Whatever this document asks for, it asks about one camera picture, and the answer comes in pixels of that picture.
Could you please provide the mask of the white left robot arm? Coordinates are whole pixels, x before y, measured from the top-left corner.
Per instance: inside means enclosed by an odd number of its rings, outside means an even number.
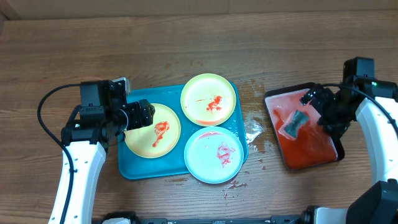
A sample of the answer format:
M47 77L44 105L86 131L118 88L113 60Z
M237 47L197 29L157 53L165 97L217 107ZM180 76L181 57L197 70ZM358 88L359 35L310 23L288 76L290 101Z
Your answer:
M50 223L91 223L96 186L112 139L150 126L155 109L147 100L127 102L126 78L81 82L77 105L61 138L63 165Z

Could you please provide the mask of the yellow plate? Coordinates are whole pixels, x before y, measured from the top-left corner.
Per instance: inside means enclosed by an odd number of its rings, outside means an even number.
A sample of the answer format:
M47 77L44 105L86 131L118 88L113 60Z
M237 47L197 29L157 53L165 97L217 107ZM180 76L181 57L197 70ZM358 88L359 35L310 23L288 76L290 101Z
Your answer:
M177 114L168 106L154 103L153 124L125 131L125 143L136 155L153 159L169 153L178 143L181 124Z
M227 79L214 73L203 73L184 85L180 104L184 115L193 123L217 126L231 117L237 96Z

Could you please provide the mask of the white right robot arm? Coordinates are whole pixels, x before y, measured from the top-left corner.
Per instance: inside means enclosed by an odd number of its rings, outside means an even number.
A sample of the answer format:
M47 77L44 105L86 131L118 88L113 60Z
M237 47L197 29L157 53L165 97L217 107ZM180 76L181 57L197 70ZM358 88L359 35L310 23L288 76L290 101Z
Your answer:
M374 72L373 59L349 59L336 93L316 84L300 99L320 113L318 125L333 139L350 122L360 124L372 172L372 186L348 208L315 207L307 213L310 223L397 223L397 84Z

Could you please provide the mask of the green pink sponge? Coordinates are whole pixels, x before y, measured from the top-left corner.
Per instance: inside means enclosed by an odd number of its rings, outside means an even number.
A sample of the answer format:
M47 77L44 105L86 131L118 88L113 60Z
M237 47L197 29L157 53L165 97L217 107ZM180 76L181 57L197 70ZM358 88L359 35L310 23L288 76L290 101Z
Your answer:
M298 137L299 129L309 121L309 117L302 111L296 110L292 116L291 121L283 128L285 136L288 139L296 139Z

